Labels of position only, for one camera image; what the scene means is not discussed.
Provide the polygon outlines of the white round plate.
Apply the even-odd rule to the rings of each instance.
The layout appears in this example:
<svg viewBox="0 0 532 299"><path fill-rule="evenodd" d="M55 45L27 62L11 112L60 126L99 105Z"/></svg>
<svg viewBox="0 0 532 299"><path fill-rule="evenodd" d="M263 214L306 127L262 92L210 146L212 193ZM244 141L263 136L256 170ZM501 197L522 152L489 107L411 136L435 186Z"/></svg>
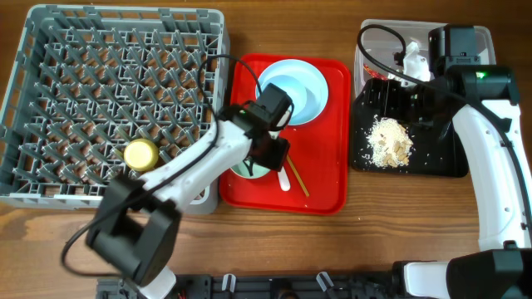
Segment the white round plate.
<svg viewBox="0 0 532 299"><path fill-rule="evenodd" d="M313 121L323 112L328 103L328 84L317 67L302 60L286 59L268 66L259 78L276 75L292 76L307 89L309 103L303 111L306 116L303 124Z"/></svg>

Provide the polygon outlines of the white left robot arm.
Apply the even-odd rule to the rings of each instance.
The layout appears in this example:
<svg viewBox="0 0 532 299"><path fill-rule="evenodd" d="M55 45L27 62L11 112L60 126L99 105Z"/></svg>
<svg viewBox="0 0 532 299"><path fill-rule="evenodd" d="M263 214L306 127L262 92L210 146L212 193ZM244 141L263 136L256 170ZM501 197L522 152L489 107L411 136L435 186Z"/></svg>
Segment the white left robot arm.
<svg viewBox="0 0 532 299"><path fill-rule="evenodd" d="M221 109L214 126L169 163L139 179L113 179L86 245L143 297L167 297L177 282L167 263L185 210L223 172L245 160L279 171L289 142L272 133L288 124L292 110L289 95L268 84L256 100Z"/></svg>

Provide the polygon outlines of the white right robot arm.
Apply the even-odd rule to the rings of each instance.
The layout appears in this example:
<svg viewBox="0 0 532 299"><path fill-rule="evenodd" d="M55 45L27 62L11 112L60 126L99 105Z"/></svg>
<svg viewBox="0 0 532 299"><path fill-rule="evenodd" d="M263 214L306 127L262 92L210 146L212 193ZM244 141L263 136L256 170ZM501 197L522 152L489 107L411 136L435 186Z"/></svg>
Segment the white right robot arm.
<svg viewBox="0 0 532 299"><path fill-rule="evenodd" d="M479 252L447 262L395 262L382 295L528 298L531 175L513 71L495 63L477 27L368 20L357 36L352 105L355 169L469 175Z"/></svg>

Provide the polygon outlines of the light blue bowl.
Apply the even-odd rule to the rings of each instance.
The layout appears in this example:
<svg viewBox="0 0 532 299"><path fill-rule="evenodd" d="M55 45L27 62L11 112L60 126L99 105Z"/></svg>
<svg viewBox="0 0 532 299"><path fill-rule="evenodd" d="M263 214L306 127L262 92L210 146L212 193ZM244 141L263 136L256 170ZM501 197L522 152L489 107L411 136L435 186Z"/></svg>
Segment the light blue bowl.
<svg viewBox="0 0 532 299"><path fill-rule="evenodd" d="M285 91L294 104L294 111L289 124L301 125L304 123L306 116L303 111L307 107L309 99L307 89L299 80L287 75L261 76L259 83L263 90L268 84L272 83Z"/></svg>

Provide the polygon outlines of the wooden chopstick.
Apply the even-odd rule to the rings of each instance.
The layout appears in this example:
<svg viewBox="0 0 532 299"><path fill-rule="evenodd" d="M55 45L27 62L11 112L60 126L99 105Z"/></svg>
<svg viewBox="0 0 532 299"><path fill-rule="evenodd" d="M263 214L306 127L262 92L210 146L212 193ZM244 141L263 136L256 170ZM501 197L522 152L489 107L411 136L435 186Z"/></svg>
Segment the wooden chopstick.
<svg viewBox="0 0 532 299"><path fill-rule="evenodd" d="M292 169L293 174L294 174L296 180L298 181L303 193L308 198L310 196L310 194L308 192L308 189L307 189L305 183L303 182L302 177L300 176L299 172L297 171L297 169L295 167L295 164L293 163L293 161L292 161L292 159L290 158L289 155L287 155L286 160L288 161L288 164L289 164L290 168Z"/></svg>

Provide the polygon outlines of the yellow cup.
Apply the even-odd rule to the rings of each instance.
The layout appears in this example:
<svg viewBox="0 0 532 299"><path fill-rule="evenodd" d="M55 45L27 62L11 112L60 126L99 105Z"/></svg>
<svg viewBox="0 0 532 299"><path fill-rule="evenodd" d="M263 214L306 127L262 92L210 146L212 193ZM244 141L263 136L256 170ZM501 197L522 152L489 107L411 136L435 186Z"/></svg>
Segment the yellow cup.
<svg viewBox="0 0 532 299"><path fill-rule="evenodd" d="M124 150L124 160L133 170L145 172L151 170L159 159L159 150L147 139L131 141Z"/></svg>

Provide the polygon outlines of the white plastic fork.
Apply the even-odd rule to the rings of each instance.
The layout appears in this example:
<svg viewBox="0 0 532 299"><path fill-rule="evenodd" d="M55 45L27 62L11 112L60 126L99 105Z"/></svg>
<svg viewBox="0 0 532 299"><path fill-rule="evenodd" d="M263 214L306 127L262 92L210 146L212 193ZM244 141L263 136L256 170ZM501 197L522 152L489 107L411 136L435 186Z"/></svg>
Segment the white plastic fork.
<svg viewBox="0 0 532 299"><path fill-rule="evenodd" d="M285 168L281 168L281 170L278 172L278 181L280 188L284 192L288 192L291 189L291 184Z"/></svg>

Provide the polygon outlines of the red snack wrapper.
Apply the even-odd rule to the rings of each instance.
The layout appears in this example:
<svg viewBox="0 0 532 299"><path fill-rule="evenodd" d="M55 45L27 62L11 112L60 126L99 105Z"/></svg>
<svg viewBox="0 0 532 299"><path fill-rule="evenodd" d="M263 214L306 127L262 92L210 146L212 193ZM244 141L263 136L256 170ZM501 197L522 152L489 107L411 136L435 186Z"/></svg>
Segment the red snack wrapper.
<svg viewBox="0 0 532 299"><path fill-rule="evenodd" d="M363 64L363 70L365 71L365 74L367 75L367 80L370 80L370 79L379 79L379 80L384 80L384 81L388 80L387 76L384 76L380 72L373 70L366 63Z"/></svg>

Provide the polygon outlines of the white tissue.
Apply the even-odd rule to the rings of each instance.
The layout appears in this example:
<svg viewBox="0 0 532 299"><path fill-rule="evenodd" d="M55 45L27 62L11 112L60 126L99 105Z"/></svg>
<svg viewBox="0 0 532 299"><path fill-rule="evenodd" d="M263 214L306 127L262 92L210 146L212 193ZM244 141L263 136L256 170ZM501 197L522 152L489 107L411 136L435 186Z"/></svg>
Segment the white tissue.
<svg viewBox="0 0 532 299"><path fill-rule="evenodd" d="M428 60L420 55L420 48L416 42L410 42L406 47L406 54L403 58L403 74L419 81L431 79Z"/></svg>

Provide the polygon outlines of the rice and nut scraps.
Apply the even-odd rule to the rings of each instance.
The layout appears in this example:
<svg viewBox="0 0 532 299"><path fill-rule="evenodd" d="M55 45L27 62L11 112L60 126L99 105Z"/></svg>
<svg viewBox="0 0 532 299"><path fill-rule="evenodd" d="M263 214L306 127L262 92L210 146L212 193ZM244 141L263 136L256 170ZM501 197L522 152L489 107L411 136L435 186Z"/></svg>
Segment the rice and nut scraps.
<svg viewBox="0 0 532 299"><path fill-rule="evenodd" d="M362 139L367 142L365 150L369 150L362 156L368 164L378 169L409 165L414 143L407 128L397 120L374 115Z"/></svg>

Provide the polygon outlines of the pale green saucer bowl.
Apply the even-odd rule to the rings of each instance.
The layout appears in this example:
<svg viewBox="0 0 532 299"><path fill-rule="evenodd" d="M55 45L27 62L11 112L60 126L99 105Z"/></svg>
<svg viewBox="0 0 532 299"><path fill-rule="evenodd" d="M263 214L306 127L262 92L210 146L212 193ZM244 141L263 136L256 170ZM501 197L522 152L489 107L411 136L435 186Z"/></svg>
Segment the pale green saucer bowl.
<svg viewBox="0 0 532 299"><path fill-rule="evenodd" d="M258 179L270 172L270 169L249 160L236 164L230 170L244 179Z"/></svg>

